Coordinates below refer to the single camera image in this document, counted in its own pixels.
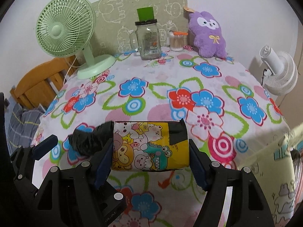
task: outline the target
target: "glass mug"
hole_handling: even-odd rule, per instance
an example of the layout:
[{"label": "glass mug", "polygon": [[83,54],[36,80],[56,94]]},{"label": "glass mug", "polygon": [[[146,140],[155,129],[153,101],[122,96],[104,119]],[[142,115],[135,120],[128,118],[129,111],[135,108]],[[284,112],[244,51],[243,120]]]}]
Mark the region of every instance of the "glass mug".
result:
[{"label": "glass mug", "polygon": [[142,60],[160,58],[161,45],[157,20],[137,21],[135,25],[137,30],[129,35],[131,48],[140,52]]}]

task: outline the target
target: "tablecloth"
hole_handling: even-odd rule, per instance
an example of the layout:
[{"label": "tablecloth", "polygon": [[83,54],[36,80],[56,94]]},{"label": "tablecloth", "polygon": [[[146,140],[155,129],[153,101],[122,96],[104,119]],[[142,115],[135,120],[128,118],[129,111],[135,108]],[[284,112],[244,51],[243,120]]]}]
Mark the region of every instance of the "tablecloth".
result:
[{"label": "tablecloth", "polygon": [[[183,118],[197,147],[228,168],[237,168],[289,130],[279,108],[240,63],[200,57],[193,48],[162,48],[160,59],[142,61],[127,52],[102,74],[72,76],[41,118],[33,144],[55,134],[57,146],[35,162],[39,187],[48,170],[77,166],[87,158],[71,148],[74,129],[92,131],[104,121],[169,121]],[[111,226],[191,227],[206,193],[189,168],[148,173],[112,171],[108,178],[127,199],[127,209]],[[228,216],[227,190],[220,227]]]}]

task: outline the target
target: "electric fan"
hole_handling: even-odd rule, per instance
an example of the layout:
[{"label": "electric fan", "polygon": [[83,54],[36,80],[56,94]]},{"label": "electric fan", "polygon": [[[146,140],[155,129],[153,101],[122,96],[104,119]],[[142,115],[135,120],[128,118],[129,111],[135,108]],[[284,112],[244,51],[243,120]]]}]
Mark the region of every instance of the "electric fan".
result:
[{"label": "electric fan", "polygon": [[267,90],[276,96],[288,94],[298,80],[298,70],[290,54],[284,51],[275,53],[266,45],[260,51],[262,61],[268,66],[265,76]]},{"label": "electric fan", "polygon": [[93,56],[89,40],[95,13],[87,0],[52,0],[41,12],[36,36],[41,48],[54,57],[69,57],[83,51],[86,63],[78,70],[79,79],[104,72],[116,61],[111,55]]}]

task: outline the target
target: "yellow snack package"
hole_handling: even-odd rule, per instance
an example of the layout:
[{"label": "yellow snack package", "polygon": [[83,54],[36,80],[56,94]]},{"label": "yellow snack package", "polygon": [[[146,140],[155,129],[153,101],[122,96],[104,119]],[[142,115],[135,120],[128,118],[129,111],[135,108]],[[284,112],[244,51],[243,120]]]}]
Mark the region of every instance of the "yellow snack package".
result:
[{"label": "yellow snack package", "polygon": [[189,166],[184,120],[115,122],[112,169],[169,171]]}]

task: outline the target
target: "orange clip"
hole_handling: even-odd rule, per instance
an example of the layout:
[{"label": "orange clip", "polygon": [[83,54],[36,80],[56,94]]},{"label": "orange clip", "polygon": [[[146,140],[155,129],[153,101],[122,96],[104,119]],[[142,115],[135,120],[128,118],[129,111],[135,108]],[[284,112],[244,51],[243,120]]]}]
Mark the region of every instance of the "orange clip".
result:
[{"label": "orange clip", "polygon": [[175,36],[180,36],[180,35],[186,36],[186,35],[188,35],[188,33],[181,32],[181,31],[174,31],[173,33],[174,33]]}]

